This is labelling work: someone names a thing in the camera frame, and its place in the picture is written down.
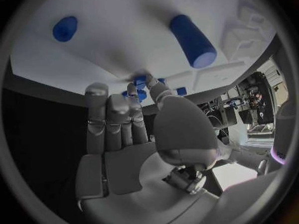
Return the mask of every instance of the blue object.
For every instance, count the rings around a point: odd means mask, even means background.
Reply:
[[[146,91],[144,90],[137,90],[137,93],[140,103],[148,97]]]
[[[143,90],[146,86],[146,76],[138,76],[134,79],[134,85],[138,90]]]
[[[166,85],[166,84],[165,84],[165,79],[164,79],[164,78],[159,78],[158,81],[160,81],[161,83],[163,83],[164,85]]]
[[[77,24],[74,16],[65,17],[53,27],[53,36],[61,42],[69,41],[77,31]]]
[[[123,97],[128,97],[128,91],[122,92]]]
[[[179,96],[185,96],[185,95],[187,95],[186,87],[178,88],[178,89],[176,89],[176,92],[177,92],[177,94]]]
[[[169,26],[193,68],[211,65],[217,51],[205,35],[186,15],[173,18]]]

